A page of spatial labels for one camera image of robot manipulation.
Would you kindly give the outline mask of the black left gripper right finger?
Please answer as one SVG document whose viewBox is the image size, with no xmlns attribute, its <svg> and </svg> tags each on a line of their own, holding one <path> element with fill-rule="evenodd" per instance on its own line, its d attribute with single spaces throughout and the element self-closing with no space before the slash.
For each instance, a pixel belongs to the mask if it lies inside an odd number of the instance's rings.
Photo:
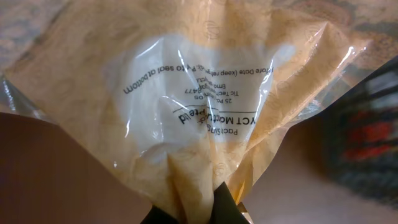
<svg viewBox="0 0 398 224">
<path fill-rule="evenodd" d="M 210 224 L 249 224 L 223 182 L 214 191 L 214 202 L 211 213 Z"/>
</svg>

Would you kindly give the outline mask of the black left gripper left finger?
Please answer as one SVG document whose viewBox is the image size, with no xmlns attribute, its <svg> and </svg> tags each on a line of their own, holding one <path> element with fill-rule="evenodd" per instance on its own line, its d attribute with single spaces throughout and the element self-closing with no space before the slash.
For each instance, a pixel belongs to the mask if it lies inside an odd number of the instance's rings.
<svg viewBox="0 0 398 224">
<path fill-rule="evenodd" d="M 149 213 L 141 221 L 141 224 L 178 224 L 178 221 L 163 210 L 152 206 Z"/>
</svg>

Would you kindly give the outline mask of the tan clear plastic bag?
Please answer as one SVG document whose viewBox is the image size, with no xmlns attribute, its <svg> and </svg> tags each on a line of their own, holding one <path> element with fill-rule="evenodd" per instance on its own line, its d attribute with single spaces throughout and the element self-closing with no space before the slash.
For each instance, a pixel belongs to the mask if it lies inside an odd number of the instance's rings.
<svg viewBox="0 0 398 224">
<path fill-rule="evenodd" d="M 2 1 L 1 73 L 177 220 L 293 120 L 369 39 L 272 1 Z"/>
</svg>

